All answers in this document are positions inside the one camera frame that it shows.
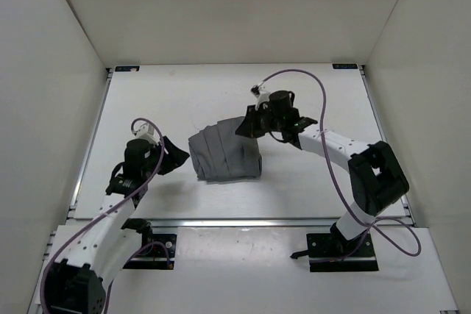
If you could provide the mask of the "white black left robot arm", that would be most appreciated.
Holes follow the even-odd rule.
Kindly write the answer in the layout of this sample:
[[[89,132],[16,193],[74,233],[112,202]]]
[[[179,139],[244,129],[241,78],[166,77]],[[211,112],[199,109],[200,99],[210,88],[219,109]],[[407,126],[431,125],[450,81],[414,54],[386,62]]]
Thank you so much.
[[[133,218],[154,175],[181,167],[190,157],[167,137],[130,140],[123,162],[113,169],[99,212],[66,241],[45,267],[40,305],[45,313],[106,313],[111,285],[127,263],[165,244],[152,225]]]

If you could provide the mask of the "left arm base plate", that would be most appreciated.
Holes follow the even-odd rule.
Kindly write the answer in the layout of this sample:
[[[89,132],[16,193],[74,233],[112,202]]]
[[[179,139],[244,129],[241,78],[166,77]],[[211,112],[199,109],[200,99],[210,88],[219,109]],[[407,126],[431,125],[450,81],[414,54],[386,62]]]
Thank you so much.
[[[175,231],[153,229],[147,246],[129,260],[124,269],[171,271],[175,267],[177,233]]]

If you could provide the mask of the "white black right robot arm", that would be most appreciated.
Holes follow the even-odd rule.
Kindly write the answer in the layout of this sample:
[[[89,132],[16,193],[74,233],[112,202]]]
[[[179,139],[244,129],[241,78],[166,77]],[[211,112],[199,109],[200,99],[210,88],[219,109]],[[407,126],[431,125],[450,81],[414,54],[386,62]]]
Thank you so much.
[[[328,165],[349,174],[354,201],[330,228],[330,248],[338,255],[349,254],[368,225],[409,190],[391,146],[382,140],[368,144],[321,129],[318,121],[299,114],[291,91],[270,93],[255,86],[252,94],[257,101],[248,106],[237,135],[261,138],[279,132],[281,143],[324,157]]]

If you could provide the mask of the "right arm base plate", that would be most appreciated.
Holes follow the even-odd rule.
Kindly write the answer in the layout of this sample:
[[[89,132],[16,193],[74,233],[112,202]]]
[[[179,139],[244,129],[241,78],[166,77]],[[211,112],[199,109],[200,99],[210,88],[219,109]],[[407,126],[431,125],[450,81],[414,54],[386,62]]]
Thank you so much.
[[[369,233],[341,245],[330,233],[308,233],[307,249],[296,251],[290,258],[307,257],[311,273],[376,272],[378,261]]]

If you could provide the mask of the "grey pleated skirt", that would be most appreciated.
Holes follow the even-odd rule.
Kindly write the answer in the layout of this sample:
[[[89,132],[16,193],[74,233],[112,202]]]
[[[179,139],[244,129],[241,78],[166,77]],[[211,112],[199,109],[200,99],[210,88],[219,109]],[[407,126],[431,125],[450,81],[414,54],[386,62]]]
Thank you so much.
[[[238,182],[261,177],[257,140],[236,134],[243,120],[242,116],[224,119],[190,136],[188,147],[197,179]]]

